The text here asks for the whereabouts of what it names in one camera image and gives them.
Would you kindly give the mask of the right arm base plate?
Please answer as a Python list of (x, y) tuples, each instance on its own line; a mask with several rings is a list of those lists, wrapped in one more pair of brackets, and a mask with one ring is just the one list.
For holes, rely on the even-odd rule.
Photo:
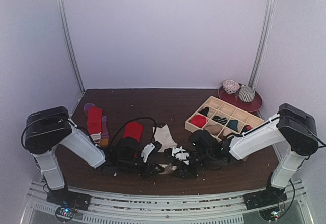
[(262, 190), (253, 193), (247, 193), (243, 196), (244, 203), (247, 210), (262, 208), (270, 205), (277, 204), (281, 201), (287, 200), (287, 195), (284, 190)]

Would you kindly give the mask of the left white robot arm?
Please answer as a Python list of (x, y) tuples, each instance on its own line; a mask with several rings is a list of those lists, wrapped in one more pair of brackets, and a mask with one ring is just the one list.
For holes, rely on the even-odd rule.
[(144, 147), (134, 135), (127, 135), (113, 145), (100, 146), (85, 128), (73, 122), (65, 107), (59, 106), (30, 114), (20, 140), (22, 147), (33, 156), (53, 197), (68, 206), (73, 202), (73, 194), (66, 189), (54, 153), (57, 145), (66, 147), (101, 172), (124, 170), (148, 178), (165, 170), (151, 158), (162, 148), (155, 134), (152, 132), (150, 142)]

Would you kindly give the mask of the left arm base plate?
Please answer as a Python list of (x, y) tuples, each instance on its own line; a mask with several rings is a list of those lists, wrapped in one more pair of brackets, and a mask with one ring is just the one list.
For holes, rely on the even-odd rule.
[(50, 190), (46, 200), (70, 209), (87, 211), (91, 196), (84, 193), (69, 191), (67, 189)]

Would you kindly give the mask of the cream sock with brown toe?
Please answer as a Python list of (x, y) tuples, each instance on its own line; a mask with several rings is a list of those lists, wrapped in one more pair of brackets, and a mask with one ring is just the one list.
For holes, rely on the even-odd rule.
[[(170, 129), (167, 124), (164, 124), (161, 127), (157, 127), (156, 133), (154, 136), (155, 140), (162, 144), (162, 147), (159, 149), (158, 153), (164, 153), (165, 149), (173, 148), (177, 146), (177, 143), (173, 140)], [(176, 167), (171, 163), (162, 166), (164, 171), (159, 173), (159, 175), (168, 175), (171, 174)]]

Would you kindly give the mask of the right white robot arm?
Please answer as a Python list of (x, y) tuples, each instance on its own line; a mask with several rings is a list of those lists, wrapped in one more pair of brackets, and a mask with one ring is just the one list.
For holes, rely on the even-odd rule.
[(197, 166), (223, 168), (240, 161), (271, 145), (286, 142), (288, 150), (277, 168), (271, 173), (269, 187), (261, 193), (265, 204), (272, 204), (281, 195), (303, 161), (316, 153), (322, 144), (316, 135), (315, 119), (308, 113), (288, 104), (263, 124), (242, 134), (231, 132), (217, 141), (208, 131), (197, 130), (189, 141), (194, 150), (172, 147), (164, 150), (166, 158), (175, 160), (177, 177), (189, 179), (197, 174)]

